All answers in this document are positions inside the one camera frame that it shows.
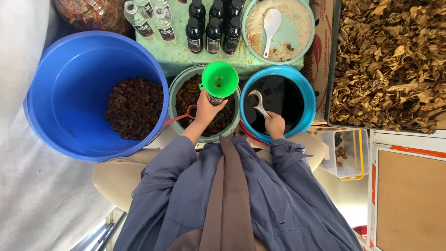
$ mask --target blue bucket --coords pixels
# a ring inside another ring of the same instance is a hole
[[[135,76],[164,92],[161,116],[141,141],[121,139],[102,117],[113,88]],[[169,88],[156,59],[134,40],[106,31],[76,33],[48,47],[24,101],[28,122],[43,142],[95,162],[128,156],[151,142],[164,129],[168,106]]]
[[[271,137],[265,134],[261,134],[258,131],[254,130],[254,128],[248,123],[245,116],[244,105],[243,105],[245,96],[248,94],[246,92],[248,91],[248,88],[251,86],[251,84],[253,84],[259,78],[267,75],[281,75],[285,78],[290,79],[297,85],[297,87],[302,93],[305,105],[302,117],[299,123],[294,128],[292,128],[289,132],[285,133],[285,138],[289,138],[295,134],[305,132],[308,129],[308,127],[310,127],[311,123],[314,120],[314,116],[316,115],[316,96],[308,80],[298,70],[294,69],[291,66],[287,65],[271,66],[264,70],[259,71],[258,73],[255,73],[248,79],[245,86],[243,87],[242,94],[240,95],[241,118],[250,133],[252,133],[259,140],[269,144],[272,141]]]

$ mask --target beige pants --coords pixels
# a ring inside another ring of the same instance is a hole
[[[305,146],[305,153],[313,155],[306,160],[314,171],[324,157],[324,146],[314,136],[307,133],[296,134],[288,139],[291,142]],[[141,181],[141,171],[161,149],[141,149],[136,153],[125,157],[115,158],[96,165],[93,173],[95,187],[114,205],[128,212],[132,203],[131,193]],[[264,158],[271,163],[269,146],[257,152],[259,158]]]

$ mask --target person's left hand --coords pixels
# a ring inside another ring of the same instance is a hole
[[[227,100],[223,101],[217,106],[213,106],[207,99],[207,92],[203,88],[201,89],[200,97],[197,102],[197,114],[195,115],[195,121],[205,128],[212,122],[214,117],[221,109],[226,105]]]

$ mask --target glass jar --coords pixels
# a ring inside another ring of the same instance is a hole
[[[59,15],[78,31],[105,30],[126,35],[130,24],[124,0],[54,0]]]

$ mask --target white plastic spoon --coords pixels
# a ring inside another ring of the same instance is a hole
[[[273,35],[279,29],[281,20],[282,15],[278,9],[271,9],[265,15],[265,19],[263,20],[263,27],[266,32],[266,46],[265,52],[263,53],[264,59],[267,59],[269,56],[269,44],[271,43]]]
[[[258,103],[257,103],[256,106],[254,106],[254,109],[259,110],[259,112],[260,112],[263,116],[268,116],[269,118],[271,118],[271,117],[266,113],[265,109],[263,108],[262,94],[260,94],[259,91],[254,90],[254,91],[252,91],[252,92],[250,92],[250,93],[248,94],[248,96],[250,96],[250,95],[255,95],[255,96],[257,96],[257,101],[258,101]]]

